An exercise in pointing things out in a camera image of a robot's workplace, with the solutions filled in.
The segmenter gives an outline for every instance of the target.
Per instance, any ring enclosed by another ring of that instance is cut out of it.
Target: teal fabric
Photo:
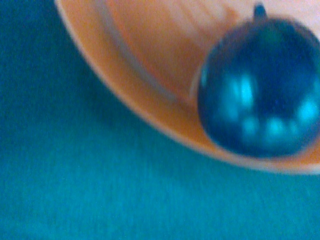
[[[167,138],[100,83],[52,1],[0,1],[0,239],[319,239],[319,199],[319,176]]]

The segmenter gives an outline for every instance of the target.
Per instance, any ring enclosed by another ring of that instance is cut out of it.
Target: blue ball
[[[320,43],[300,23],[268,18],[228,33],[201,72],[198,114],[218,146],[274,158],[308,148],[320,133]]]

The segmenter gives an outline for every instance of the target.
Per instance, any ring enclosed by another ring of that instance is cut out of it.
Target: blue ornament
[[[308,148],[320,133],[320,42],[257,5],[253,21],[208,55],[198,114],[211,140],[235,154],[274,158]]]

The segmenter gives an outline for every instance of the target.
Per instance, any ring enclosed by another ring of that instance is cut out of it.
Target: teal surface
[[[135,116],[49,0],[0,1],[0,239],[319,239],[320,177],[204,157]]]

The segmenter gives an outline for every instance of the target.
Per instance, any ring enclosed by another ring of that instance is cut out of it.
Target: orange bowl
[[[320,140],[281,159],[234,155],[212,143],[197,113],[200,67],[211,47],[252,17],[254,0],[56,0],[74,42],[99,78],[146,122],[214,159],[269,172],[320,173]],[[265,0],[320,37],[318,1]]]

